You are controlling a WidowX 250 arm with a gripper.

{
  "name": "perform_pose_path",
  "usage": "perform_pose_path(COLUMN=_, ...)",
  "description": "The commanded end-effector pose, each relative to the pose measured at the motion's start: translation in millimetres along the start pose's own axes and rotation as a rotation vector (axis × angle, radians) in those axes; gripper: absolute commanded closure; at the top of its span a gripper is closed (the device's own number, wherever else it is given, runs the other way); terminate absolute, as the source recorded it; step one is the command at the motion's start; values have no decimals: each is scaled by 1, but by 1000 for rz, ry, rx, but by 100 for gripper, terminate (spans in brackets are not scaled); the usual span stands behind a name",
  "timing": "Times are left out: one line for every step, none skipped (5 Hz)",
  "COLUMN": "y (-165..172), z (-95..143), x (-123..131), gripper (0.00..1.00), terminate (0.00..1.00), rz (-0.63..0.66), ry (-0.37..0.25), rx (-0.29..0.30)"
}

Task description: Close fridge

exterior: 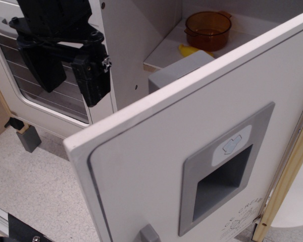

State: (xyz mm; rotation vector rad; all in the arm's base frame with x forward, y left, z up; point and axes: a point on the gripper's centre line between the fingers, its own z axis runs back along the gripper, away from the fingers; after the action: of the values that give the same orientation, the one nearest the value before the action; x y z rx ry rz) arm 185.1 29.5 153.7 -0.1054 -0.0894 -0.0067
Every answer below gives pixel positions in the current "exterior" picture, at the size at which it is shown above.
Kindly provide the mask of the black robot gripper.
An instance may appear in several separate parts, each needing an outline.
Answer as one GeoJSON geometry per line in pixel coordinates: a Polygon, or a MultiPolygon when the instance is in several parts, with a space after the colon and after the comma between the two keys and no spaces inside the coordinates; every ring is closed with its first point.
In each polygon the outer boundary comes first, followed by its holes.
{"type": "Polygon", "coordinates": [[[111,91],[111,60],[103,45],[104,35],[88,22],[89,1],[17,1],[23,17],[13,17],[9,26],[17,31],[17,45],[24,63],[48,93],[65,80],[62,62],[45,49],[59,42],[79,43],[71,67],[88,107],[111,91]]]}

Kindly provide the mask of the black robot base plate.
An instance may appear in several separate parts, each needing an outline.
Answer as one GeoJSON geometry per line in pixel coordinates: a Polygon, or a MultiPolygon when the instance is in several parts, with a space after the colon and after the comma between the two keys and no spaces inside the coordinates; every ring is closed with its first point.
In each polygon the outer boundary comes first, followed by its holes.
{"type": "Polygon", "coordinates": [[[32,228],[12,214],[8,214],[9,238],[26,242],[53,242],[46,235],[32,228]]]}

